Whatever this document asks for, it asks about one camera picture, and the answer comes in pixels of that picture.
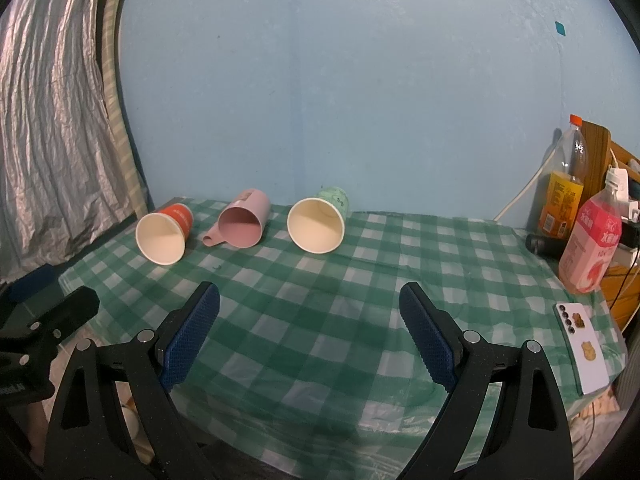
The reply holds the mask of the green paper cup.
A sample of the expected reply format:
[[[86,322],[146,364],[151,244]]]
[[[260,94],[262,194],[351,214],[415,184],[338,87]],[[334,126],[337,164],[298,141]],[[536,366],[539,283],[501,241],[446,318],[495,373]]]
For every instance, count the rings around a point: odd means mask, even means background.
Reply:
[[[288,212],[291,240],[304,252],[333,252],[342,244],[349,214],[349,199],[342,188],[322,188],[316,196],[299,200]]]

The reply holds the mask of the orange paper cup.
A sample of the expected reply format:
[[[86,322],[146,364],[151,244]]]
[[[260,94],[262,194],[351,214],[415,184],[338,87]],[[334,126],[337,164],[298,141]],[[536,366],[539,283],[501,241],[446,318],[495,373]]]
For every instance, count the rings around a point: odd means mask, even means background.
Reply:
[[[175,203],[146,214],[138,221],[134,237],[145,258],[159,266],[170,266],[186,252],[192,226],[191,209],[183,203]]]

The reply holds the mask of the white smartphone with stickers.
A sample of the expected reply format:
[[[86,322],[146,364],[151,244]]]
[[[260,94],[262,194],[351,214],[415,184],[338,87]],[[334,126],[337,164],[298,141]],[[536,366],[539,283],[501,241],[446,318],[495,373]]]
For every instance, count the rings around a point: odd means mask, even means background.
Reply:
[[[574,369],[583,396],[608,386],[608,370],[589,315],[582,304],[558,302],[554,306],[565,340],[570,348]]]

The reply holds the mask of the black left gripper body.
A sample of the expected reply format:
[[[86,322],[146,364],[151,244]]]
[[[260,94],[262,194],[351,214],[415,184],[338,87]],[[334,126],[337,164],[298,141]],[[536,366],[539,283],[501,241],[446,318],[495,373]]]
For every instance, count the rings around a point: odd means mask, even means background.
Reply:
[[[2,328],[2,408],[53,396],[50,368],[58,355],[58,345],[93,318],[99,305],[96,292],[81,286],[27,326]]]

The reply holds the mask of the black cylindrical object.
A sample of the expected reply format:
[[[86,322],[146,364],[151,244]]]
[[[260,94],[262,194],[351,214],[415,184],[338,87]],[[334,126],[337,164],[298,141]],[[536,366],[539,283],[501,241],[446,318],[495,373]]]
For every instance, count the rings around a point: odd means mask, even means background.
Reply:
[[[566,245],[566,240],[535,233],[529,233],[525,239],[525,246],[529,252],[553,261],[561,259]]]

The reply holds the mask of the pink drink bottle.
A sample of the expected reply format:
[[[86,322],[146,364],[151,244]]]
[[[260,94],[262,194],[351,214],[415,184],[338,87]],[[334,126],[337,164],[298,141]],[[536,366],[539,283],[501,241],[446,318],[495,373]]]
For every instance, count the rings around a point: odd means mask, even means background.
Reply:
[[[622,218],[617,192],[620,175],[608,168],[602,191],[579,209],[559,264],[559,278],[574,295],[596,290],[620,244]]]

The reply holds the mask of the green white checkered tablecloth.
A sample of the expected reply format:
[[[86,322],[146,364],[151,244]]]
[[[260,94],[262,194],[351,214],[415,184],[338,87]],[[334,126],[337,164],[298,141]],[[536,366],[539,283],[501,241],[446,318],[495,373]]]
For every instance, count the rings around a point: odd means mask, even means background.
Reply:
[[[567,291],[525,235],[490,221],[354,212],[335,252],[311,255],[272,208],[262,241],[206,247],[221,203],[190,200],[183,258],[157,266],[127,230],[78,260],[66,292],[100,297],[93,333],[118,344],[160,325],[198,284],[220,290],[219,316],[186,381],[178,411],[238,450],[305,479],[393,479],[445,400],[400,317],[416,282],[462,328],[495,344],[538,341],[568,414],[589,403],[554,307]]]

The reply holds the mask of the orange juice bottle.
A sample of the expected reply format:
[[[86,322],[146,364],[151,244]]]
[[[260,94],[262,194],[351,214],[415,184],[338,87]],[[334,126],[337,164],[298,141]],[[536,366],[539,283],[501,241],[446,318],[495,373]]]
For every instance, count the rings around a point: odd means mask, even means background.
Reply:
[[[552,148],[549,164],[544,177],[547,192],[538,230],[557,240],[565,240],[576,219],[588,172],[588,150],[581,117],[570,115],[570,125]]]

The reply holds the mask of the silver foil curtain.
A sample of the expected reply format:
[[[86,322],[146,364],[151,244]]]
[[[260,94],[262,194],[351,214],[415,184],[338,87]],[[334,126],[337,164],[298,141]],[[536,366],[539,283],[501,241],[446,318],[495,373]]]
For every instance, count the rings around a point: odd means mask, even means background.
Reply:
[[[70,260],[132,214],[107,121],[99,0],[1,15],[1,278]]]

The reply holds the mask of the white power adapter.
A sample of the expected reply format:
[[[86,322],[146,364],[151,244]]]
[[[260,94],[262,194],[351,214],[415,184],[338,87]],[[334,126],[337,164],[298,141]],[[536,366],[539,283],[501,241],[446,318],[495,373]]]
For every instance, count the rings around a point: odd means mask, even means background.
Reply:
[[[616,162],[612,168],[618,182],[618,190],[616,192],[616,200],[618,211],[623,219],[632,223],[639,222],[639,201],[631,196],[630,184],[631,180],[628,171]]]

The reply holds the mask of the pink plastic mug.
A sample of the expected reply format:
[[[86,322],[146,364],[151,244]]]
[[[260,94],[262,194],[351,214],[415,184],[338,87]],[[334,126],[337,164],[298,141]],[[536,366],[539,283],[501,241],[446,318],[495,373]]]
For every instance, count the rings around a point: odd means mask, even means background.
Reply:
[[[270,200],[264,192],[256,188],[241,192],[204,234],[203,244],[214,247],[227,243],[235,248],[257,245],[264,234],[270,208]]]

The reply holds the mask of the wooden furniture piece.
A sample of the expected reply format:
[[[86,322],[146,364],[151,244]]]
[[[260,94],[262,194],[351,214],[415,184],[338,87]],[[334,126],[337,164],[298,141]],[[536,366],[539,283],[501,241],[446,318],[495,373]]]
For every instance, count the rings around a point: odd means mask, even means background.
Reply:
[[[612,134],[608,128],[593,122],[582,122],[582,136],[586,141],[588,164],[584,180],[584,190],[579,206],[589,200],[594,194],[604,187],[605,175],[610,167],[620,167],[627,171],[627,179],[631,180],[631,198],[639,198],[639,173],[629,163],[631,159],[636,162],[638,157],[612,141]]]

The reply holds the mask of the green striped fabric strip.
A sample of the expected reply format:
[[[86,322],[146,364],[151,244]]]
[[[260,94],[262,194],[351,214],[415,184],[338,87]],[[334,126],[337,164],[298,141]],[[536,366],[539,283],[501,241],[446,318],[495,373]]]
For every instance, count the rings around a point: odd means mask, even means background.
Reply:
[[[132,211],[137,219],[149,212],[148,196],[131,141],[122,98],[119,70],[119,25],[124,0],[105,0],[101,18],[101,68],[104,103],[108,124],[113,133],[118,166],[124,179]]]

